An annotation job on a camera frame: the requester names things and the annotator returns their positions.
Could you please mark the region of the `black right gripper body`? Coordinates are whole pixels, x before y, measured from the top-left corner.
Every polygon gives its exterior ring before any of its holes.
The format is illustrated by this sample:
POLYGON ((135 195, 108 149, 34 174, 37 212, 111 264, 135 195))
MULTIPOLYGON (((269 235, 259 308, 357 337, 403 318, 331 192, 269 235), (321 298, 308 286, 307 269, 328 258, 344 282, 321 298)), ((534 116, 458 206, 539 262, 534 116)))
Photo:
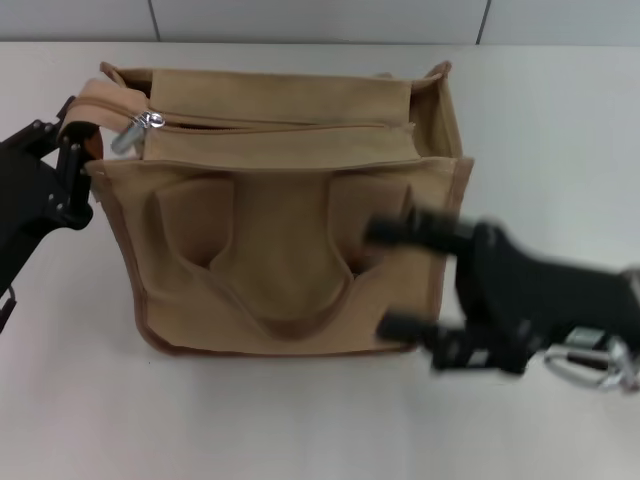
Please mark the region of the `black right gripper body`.
POLYGON ((521 374, 553 345, 607 352, 631 372, 640 356, 640 272, 595 270, 531 256, 498 227, 474 225, 473 249, 456 257, 465 326, 493 328, 500 370, 521 374))

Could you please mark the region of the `silver metal zipper pull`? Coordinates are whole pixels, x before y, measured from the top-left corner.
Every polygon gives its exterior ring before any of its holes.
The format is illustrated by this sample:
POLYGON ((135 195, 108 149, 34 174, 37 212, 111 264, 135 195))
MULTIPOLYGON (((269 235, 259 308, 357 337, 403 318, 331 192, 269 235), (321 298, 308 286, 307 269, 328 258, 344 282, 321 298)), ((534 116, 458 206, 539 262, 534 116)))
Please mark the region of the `silver metal zipper pull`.
POLYGON ((136 115, 127 127, 111 142, 111 150, 116 155, 124 155, 131 149, 143 144, 148 130, 162 128, 165 119, 155 111, 143 111, 136 115))

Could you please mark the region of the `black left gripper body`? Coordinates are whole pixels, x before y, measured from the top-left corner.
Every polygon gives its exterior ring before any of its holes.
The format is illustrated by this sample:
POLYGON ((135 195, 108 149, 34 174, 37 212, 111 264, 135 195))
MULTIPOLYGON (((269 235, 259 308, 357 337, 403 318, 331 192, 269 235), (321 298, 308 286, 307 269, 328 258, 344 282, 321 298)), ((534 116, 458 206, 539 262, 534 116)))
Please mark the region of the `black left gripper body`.
POLYGON ((51 141, 0 143, 0 296, 50 230, 55 170, 42 158, 56 149, 51 141))

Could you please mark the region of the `khaki canvas food bag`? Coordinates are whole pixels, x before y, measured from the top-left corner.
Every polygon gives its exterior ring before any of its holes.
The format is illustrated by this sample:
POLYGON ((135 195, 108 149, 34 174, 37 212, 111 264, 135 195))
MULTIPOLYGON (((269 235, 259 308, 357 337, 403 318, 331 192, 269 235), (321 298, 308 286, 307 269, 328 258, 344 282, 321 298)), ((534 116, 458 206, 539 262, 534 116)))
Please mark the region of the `khaki canvas food bag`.
POLYGON ((448 85, 423 78, 120 69, 103 64, 63 127, 99 127, 92 190, 155 348, 257 357, 393 352, 389 309, 435 317, 444 259, 364 242, 374 216, 460 210, 473 168, 448 85), (124 155, 111 142, 163 115, 124 155))

